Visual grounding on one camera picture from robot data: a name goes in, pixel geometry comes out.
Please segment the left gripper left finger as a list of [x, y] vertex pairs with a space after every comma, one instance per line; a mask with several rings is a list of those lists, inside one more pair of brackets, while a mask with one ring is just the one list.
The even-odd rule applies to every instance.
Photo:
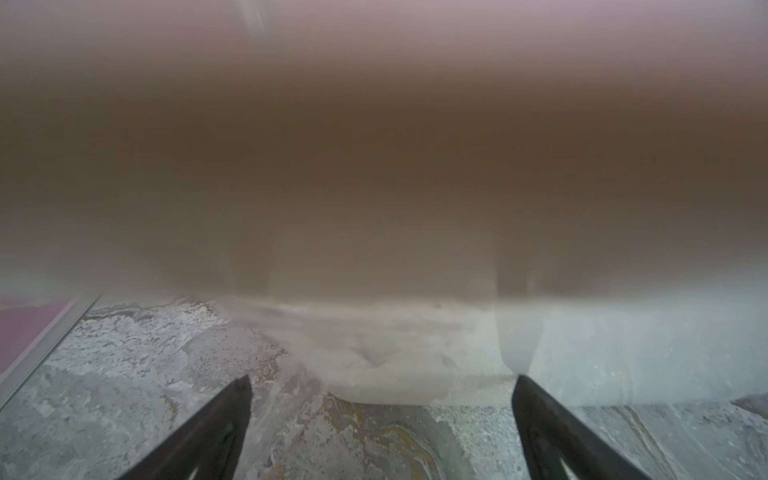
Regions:
[[233, 478], [249, 425], [251, 401], [250, 378], [245, 375], [232, 381], [122, 478]]

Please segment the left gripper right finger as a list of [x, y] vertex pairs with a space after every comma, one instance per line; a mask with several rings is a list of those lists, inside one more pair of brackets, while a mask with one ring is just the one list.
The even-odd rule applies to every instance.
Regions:
[[646, 479], [533, 379], [517, 378], [511, 397], [524, 458], [533, 479]]

